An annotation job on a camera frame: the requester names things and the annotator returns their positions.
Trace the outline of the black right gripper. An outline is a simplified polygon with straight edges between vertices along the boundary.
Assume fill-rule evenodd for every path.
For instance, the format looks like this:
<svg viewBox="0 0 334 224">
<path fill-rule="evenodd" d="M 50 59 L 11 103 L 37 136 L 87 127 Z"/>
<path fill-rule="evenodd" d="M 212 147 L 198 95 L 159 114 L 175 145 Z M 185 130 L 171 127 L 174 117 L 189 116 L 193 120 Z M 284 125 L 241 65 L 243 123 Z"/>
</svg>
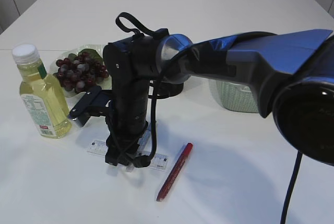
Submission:
<svg viewBox="0 0 334 224">
<path fill-rule="evenodd" d="M 135 156 L 139 148 L 139 139 L 143 137 L 148 127 L 148 122 L 145 121 L 144 128 L 139 134 L 128 134 L 117 132 L 111 119 L 105 119 L 110 132 L 106 140 L 107 151 L 104 156 L 104 161 L 107 164 L 117 166 L 122 164 L 128 166 L 132 164 L 134 167 L 148 167 L 150 161 L 148 155 Z"/>
</svg>

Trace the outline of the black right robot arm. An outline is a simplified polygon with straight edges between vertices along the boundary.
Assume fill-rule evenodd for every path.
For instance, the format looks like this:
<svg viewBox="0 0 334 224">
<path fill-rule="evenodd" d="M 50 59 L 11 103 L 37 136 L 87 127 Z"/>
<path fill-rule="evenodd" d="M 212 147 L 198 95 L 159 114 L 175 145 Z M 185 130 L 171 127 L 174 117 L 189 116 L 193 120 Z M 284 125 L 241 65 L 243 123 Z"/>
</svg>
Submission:
<svg viewBox="0 0 334 224">
<path fill-rule="evenodd" d="M 146 128 L 149 83 L 181 84 L 190 76 L 250 88 L 262 117 L 272 115 L 299 152 L 333 165 L 333 35 L 313 29 L 288 34 L 248 32 L 192 43 L 182 34 L 137 34 L 107 44 L 112 77 L 110 129 L 122 142 Z"/>
</svg>

